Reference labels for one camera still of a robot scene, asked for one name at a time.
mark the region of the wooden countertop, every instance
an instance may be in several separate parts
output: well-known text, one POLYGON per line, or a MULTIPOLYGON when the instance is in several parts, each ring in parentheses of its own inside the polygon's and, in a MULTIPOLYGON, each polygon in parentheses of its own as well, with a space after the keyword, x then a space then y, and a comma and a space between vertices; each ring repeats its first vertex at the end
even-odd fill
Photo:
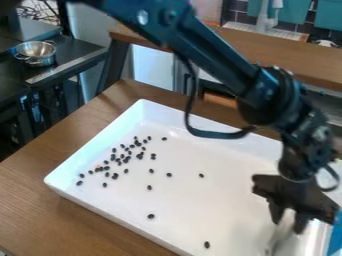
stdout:
MULTIPOLYGON (((43 183, 48 173, 141 98, 181 110, 187 100, 178 93, 120 81, 0 164, 0 248, 16 256, 174 255, 63 199, 43 183)), ((216 104, 199 103, 194 112, 243 125, 236 111, 216 104)))
MULTIPOLYGON (((252 63, 279 66, 291 70, 302 82, 342 92, 342 50, 304 42, 237 31, 214 25, 224 40, 241 52, 252 63)), ((159 48, 121 24, 109 25, 112 39, 149 48, 159 48)))

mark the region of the white tray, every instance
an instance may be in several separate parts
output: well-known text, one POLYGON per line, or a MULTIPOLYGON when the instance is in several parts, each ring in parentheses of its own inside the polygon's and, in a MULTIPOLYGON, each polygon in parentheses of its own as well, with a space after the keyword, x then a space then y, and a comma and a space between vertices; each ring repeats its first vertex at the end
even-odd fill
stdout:
MULTIPOLYGON (((197 138, 186 131, 183 115, 140 100, 50 173, 45 183, 63 197, 181 255, 262 255, 274 225, 265 199, 251 192, 251 176, 276 173, 281 144, 256 134, 232 141, 197 138), (131 144, 134 136, 152 137, 143 160, 135 158, 140 150, 134 149, 128 164, 118 167, 111 162, 110 172, 119 173, 117 180, 106 178, 104 172, 88 174, 110 159, 113 147, 121 151, 119 145, 131 144), (151 153, 157 154, 156 160, 150 159, 151 153), (86 177, 76 186, 82 180, 80 173, 86 177), (155 218, 148 219, 149 214, 155 218), (209 249, 205 241, 210 242, 209 249)), ((208 130, 236 130, 197 116, 192 116, 192 123, 208 130)), ((294 238, 279 255, 321 255, 309 252, 325 246, 327 230, 325 224, 312 222, 305 235, 294 238)))

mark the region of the robotic arm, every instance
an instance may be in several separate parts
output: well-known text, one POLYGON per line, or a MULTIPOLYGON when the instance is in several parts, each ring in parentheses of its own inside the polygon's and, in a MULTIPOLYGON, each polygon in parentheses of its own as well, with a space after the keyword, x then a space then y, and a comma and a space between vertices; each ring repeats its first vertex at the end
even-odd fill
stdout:
POLYGON ((267 126, 281 136, 283 154, 280 176, 255 175, 253 192, 269 202, 272 220, 278 224, 284 210, 296 211, 294 230, 302 233, 313 218, 334 224, 339 206, 325 196, 315 175, 329 167, 337 152, 326 117, 305 98, 305 88, 279 68, 252 65, 229 44, 197 19, 189 0, 65 0, 83 2, 121 21, 160 47, 170 48, 192 75, 193 90, 185 122, 193 135, 238 139, 267 126), (196 93, 196 75, 189 60, 219 79, 237 97, 238 109, 250 126, 233 134, 207 132, 189 122, 196 93))

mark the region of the stainless steel bowl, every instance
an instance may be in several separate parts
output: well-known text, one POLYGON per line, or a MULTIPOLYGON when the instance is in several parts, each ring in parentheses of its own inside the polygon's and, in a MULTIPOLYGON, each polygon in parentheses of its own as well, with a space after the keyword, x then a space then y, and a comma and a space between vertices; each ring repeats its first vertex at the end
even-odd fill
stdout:
POLYGON ((46 67, 56 61, 56 47, 52 41, 30 41, 16 47, 14 57, 31 67, 46 67))

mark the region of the black bean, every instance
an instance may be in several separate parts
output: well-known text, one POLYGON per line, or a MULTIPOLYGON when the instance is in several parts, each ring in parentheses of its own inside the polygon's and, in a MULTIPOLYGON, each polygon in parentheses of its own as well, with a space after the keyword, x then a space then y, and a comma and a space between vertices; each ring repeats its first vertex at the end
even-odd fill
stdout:
POLYGON ((205 241, 205 242, 204 242, 204 247, 205 247, 206 249, 209 249, 209 248, 210 248, 210 243, 209 243, 208 241, 205 241))
POLYGON ((147 218, 149 218, 150 220, 152 220, 152 219, 154 219, 154 214, 149 214, 149 215, 147 215, 147 218))

